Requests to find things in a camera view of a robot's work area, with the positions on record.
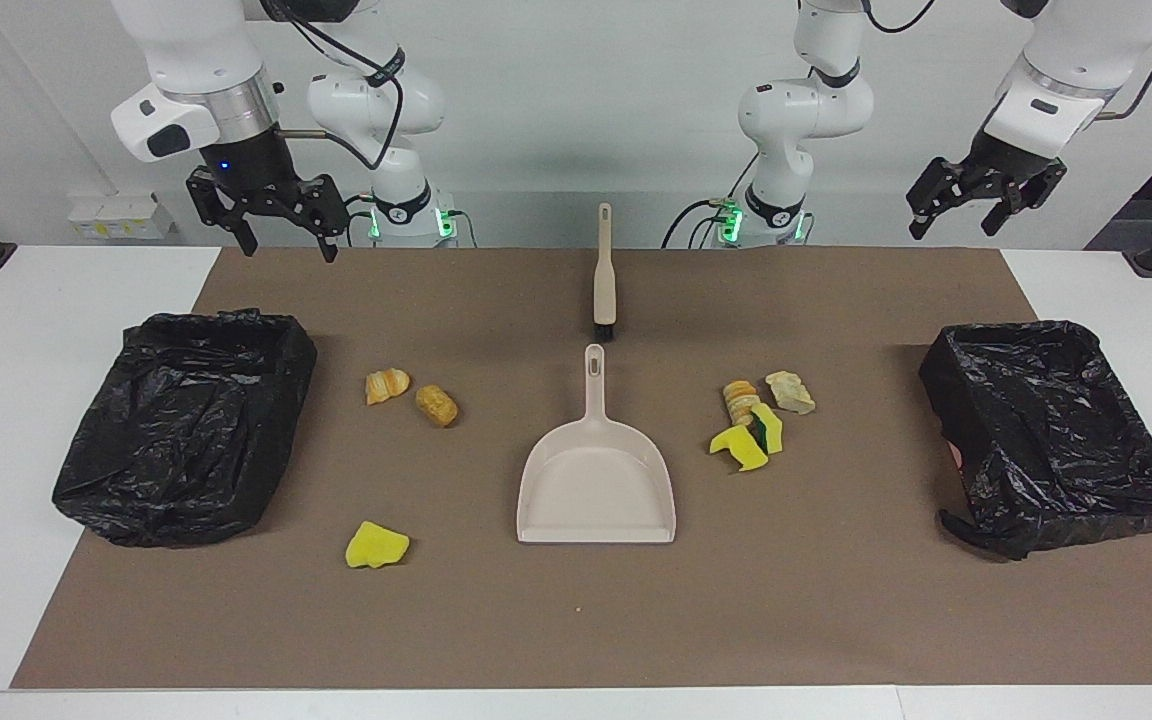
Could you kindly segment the pale striped pastry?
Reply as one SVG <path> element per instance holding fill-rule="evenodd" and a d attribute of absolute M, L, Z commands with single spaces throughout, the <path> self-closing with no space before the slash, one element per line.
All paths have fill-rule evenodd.
<path fill-rule="evenodd" d="M 776 406 L 781 409 L 797 415 L 813 414 L 817 409 L 817 402 L 799 374 L 782 370 L 765 377 L 764 382 L 767 382 Z"/>

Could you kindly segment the pale bread chunk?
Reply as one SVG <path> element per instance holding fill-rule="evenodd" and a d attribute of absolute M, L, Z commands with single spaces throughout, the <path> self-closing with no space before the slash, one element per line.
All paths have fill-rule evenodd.
<path fill-rule="evenodd" d="M 723 406 L 730 416 L 733 425 L 748 427 L 755 420 L 755 406 L 761 404 L 761 397 L 753 382 L 736 379 L 726 384 L 722 389 Z"/>

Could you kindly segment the yellow sponge with green pad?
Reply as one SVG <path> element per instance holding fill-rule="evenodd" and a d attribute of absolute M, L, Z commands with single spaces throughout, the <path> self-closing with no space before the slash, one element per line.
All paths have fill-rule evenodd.
<path fill-rule="evenodd" d="M 780 454 L 783 450 L 783 423 L 776 411 L 768 404 L 755 404 L 750 409 L 749 429 L 765 455 Z"/>

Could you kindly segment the beige hand brush black bristles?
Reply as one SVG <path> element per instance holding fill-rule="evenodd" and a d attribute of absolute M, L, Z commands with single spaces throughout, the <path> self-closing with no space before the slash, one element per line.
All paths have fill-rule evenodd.
<path fill-rule="evenodd" d="M 602 202 L 598 209 L 598 238 L 593 278 L 594 342 L 611 342 L 617 323 L 616 273 L 612 259 L 612 206 Z"/>

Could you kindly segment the curved yellow sponge piece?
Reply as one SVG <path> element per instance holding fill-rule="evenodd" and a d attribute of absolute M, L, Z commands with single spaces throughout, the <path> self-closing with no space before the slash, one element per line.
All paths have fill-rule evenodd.
<path fill-rule="evenodd" d="M 745 425 L 733 425 L 710 438 L 708 455 L 727 452 L 738 464 L 740 471 L 751 471 L 768 464 L 767 450 L 756 442 L 755 434 Z"/>

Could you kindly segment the beige plastic dustpan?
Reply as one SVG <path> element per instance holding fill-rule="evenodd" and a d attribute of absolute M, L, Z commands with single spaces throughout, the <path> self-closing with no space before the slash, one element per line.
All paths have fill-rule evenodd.
<path fill-rule="evenodd" d="M 657 445 L 605 407 L 605 350 L 582 359 L 584 410 L 531 447 L 520 478 L 524 544 L 669 544 L 677 533 L 669 470 Z"/>

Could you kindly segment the black bag lined bin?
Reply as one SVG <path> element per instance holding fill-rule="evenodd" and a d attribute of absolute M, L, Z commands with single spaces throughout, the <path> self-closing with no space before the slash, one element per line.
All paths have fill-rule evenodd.
<path fill-rule="evenodd" d="M 1020 561 L 1152 533 L 1152 434 L 1084 325 L 947 325 L 919 377 L 961 460 L 957 541 Z"/>
<path fill-rule="evenodd" d="M 122 336 L 51 501 L 119 546 L 183 548 L 253 529 L 291 462 L 317 361 L 291 314 L 152 314 Z"/>

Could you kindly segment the small orange striped croissant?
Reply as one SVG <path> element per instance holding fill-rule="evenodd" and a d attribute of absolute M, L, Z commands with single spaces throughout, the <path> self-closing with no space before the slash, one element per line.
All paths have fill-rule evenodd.
<path fill-rule="evenodd" d="M 364 393 L 366 406 L 384 404 L 391 397 L 402 396 L 411 387 L 411 376 L 399 367 L 376 370 L 365 377 Z"/>

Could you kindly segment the brown oval bread roll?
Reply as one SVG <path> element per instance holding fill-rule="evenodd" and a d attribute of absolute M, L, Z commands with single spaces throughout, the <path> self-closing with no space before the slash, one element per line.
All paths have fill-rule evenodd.
<path fill-rule="evenodd" d="M 438 384 L 426 384 L 426 386 L 417 388 L 415 400 L 420 414 L 424 414 L 425 418 L 431 420 L 435 427 L 452 427 L 458 419 L 460 406 Z"/>

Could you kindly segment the flat yellow sponge piece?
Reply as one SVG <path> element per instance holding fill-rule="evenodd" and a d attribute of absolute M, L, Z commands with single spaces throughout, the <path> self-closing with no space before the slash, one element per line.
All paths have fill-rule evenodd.
<path fill-rule="evenodd" d="M 351 569 L 385 568 L 401 562 L 410 546 L 411 538 L 407 535 L 376 524 L 376 521 L 362 521 L 347 543 L 344 561 Z"/>

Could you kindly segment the brown table mat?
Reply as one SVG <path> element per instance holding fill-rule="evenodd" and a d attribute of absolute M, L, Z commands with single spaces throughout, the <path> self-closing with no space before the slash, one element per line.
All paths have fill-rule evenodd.
<path fill-rule="evenodd" d="M 296 316 L 317 364 L 252 532 L 196 550 L 83 535 L 15 688 L 1152 684 L 1152 535 L 988 559 L 918 367 L 946 325 L 1025 323 L 1000 252 L 614 253 L 614 419 L 666 458 L 670 544 L 521 544 L 536 439 L 582 414 L 590 250 L 223 250 L 198 313 Z M 366 406 L 365 377 L 406 370 Z M 799 374 L 813 414 L 764 378 Z M 740 471 L 726 384 L 783 450 Z M 416 391 L 460 406 L 435 427 Z M 362 521 L 411 538 L 348 568 Z"/>

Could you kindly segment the white wall power box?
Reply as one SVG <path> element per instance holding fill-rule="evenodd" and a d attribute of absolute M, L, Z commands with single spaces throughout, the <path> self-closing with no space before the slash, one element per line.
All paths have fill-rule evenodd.
<path fill-rule="evenodd" d="M 156 194 L 73 197 L 67 217 L 82 240 L 162 241 L 177 222 Z"/>

